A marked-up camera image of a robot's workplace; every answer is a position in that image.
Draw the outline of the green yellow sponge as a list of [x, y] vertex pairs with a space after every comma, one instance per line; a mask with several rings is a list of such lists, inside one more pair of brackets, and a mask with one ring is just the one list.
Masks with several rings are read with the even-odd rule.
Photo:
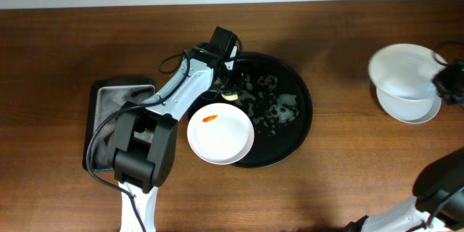
[[239, 98], [239, 95], [236, 92], [228, 92], [224, 91], [221, 93], [221, 96], [226, 100], [226, 101], [236, 101]]

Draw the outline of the large white plate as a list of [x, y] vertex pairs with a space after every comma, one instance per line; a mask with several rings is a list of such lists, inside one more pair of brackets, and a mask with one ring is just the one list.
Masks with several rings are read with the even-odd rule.
[[373, 84], [385, 93], [406, 100], [436, 96], [432, 83], [446, 62], [426, 47], [397, 43], [378, 50], [370, 59], [368, 74]]

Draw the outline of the grey plate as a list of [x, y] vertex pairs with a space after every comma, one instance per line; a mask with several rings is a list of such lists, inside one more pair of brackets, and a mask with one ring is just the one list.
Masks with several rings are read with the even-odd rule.
[[432, 99], [406, 100], [391, 96], [379, 88], [376, 89], [376, 95], [386, 114], [409, 124], [426, 123], [432, 120], [442, 105], [438, 96]]

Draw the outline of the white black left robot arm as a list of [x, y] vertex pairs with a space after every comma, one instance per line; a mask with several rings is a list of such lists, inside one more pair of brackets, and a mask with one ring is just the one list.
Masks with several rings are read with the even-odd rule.
[[156, 94], [112, 114], [105, 162], [122, 194], [121, 231], [155, 231], [157, 191], [173, 166], [178, 121], [218, 75], [231, 70], [237, 54], [236, 46], [209, 44], [185, 51], [176, 74]]

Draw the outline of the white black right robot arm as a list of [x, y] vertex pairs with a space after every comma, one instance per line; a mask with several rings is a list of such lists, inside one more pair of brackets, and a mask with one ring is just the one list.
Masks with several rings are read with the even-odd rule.
[[349, 232], [458, 231], [463, 228], [463, 148], [427, 165], [413, 196], [377, 216], [364, 216]]

